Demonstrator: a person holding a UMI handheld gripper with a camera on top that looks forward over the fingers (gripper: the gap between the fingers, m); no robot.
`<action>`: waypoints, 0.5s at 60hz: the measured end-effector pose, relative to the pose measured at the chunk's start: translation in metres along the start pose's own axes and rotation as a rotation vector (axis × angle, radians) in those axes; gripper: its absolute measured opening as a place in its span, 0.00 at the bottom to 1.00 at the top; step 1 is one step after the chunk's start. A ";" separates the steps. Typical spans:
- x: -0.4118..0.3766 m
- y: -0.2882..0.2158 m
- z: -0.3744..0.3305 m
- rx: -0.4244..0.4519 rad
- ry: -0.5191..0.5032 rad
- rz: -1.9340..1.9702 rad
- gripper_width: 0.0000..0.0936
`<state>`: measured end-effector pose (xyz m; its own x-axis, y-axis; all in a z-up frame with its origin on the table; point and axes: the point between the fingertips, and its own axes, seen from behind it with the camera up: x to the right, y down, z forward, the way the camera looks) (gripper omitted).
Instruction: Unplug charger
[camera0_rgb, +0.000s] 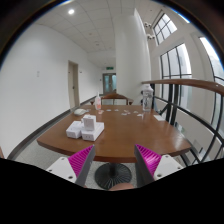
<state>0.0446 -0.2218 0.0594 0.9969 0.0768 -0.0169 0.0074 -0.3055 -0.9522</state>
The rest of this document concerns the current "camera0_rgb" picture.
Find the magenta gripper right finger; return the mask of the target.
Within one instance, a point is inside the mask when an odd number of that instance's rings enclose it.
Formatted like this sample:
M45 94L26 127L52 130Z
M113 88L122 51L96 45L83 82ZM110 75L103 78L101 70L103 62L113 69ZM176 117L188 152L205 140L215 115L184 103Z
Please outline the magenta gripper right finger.
M148 185L182 169L170 155L161 156L139 144L135 145L134 154L141 185Z

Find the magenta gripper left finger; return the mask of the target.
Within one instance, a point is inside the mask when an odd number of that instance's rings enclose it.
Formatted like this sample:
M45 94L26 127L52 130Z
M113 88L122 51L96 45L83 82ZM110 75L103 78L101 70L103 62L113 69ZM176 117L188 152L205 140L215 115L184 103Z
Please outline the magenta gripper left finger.
M60 157L47 168L47 171L84 187L94 157L95 146L91 145L68 158Z

